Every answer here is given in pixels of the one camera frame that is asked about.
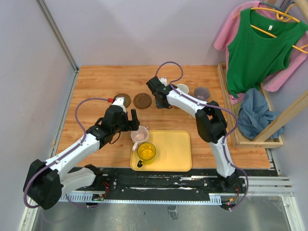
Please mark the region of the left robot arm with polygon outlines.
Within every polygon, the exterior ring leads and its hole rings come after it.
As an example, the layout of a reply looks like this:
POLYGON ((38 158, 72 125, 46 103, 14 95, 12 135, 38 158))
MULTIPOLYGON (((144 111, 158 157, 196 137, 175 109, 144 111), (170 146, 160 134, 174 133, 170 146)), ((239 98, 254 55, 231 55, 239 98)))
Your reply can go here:
POLYGON ((31 198, 36 207, 45 210, 53 207, 59 199, 76 189, 90 187, 96 191, 105 186, 103 172, 94 165, 86 165, 78 171, 71 169, 88 155, 112 144, 113 137, 126 131, 137 131, 140 122, 136 110, 131 110, 132 119, 119 105, 111 105, 104 117, 85 131, 85 134, 66 150, 45 161, 31 163, 24 184, 24 203, 31 198))

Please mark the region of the white cream cup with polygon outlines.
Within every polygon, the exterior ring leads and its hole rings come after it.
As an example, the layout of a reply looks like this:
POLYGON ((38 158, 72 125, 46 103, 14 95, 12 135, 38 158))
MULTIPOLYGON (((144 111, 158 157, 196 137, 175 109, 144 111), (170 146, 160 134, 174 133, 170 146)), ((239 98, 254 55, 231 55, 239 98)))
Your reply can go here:
POLYGON ((185 94, 189 93, 189 87, 187 85, 180 83, 180 84, 177 84, 176 86, 185 94))

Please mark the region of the pink cup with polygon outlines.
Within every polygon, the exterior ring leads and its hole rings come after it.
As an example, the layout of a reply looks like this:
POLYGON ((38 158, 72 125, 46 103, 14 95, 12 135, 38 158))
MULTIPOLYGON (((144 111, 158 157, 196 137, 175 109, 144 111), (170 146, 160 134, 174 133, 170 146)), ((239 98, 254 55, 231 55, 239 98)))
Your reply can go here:
POLYGON ((132 151, 136 151, 138 147, 142 144, 147 142, 149 137, 149 131, 146 127, 139 126, 137 131, 132 131, 131 134, 132 139, 132 151))

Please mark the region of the yellow black cup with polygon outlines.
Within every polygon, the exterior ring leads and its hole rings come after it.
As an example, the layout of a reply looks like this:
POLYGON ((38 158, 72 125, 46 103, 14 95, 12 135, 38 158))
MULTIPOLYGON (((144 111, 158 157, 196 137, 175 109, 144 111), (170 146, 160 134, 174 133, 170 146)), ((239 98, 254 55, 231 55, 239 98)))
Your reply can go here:
POLYGON ((143 143, 139 146, 137 150, 137 155, 139 161, 137 167, 141 168, 144 165, 150 165, 155 161, 156 158, 156 148, 151 143, 143 143))

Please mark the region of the dark brown coaster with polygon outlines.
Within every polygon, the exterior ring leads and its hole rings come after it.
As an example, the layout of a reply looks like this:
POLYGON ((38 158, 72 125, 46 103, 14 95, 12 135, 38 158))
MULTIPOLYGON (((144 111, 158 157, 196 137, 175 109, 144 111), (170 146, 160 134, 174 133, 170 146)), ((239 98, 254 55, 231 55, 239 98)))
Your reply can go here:
POLYGON ((133 99, 133 104, 139 109, 146 109, 152 103, 151 96, 146 93, 139 93, 133 99))
POLYGON ((128 94, 120 93, 113 97, 113 100, 115 101, 116 98, 123 97, 124 98, 124 106, 127 108, 131 104, 131 98, 128 94))

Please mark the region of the purple black cup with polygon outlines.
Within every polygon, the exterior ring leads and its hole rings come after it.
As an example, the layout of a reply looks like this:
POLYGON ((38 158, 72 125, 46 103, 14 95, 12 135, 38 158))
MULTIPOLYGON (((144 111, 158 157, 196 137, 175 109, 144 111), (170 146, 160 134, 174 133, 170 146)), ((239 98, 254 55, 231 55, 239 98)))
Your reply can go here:
POLYGON ((199 100, 205 101, 209 98, 210 91, 205 87, 197 87, 194 90, 194 96, 199 100))

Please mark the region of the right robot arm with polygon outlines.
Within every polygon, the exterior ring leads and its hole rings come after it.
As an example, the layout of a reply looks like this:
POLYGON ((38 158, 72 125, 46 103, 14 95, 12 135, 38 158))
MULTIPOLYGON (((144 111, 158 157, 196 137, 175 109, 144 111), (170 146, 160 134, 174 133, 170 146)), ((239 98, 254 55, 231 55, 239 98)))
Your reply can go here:
POLYGON ((157 106, 167 109, 175 106, 195 118, 199 136, 209 143, 214 155, 219 189, 226 193, 234 189, 239 176, 227 145, 227 122, 217 102, 197 100, 173 84, 164 85, 158 77, 151 78, 146 85, 157 106))

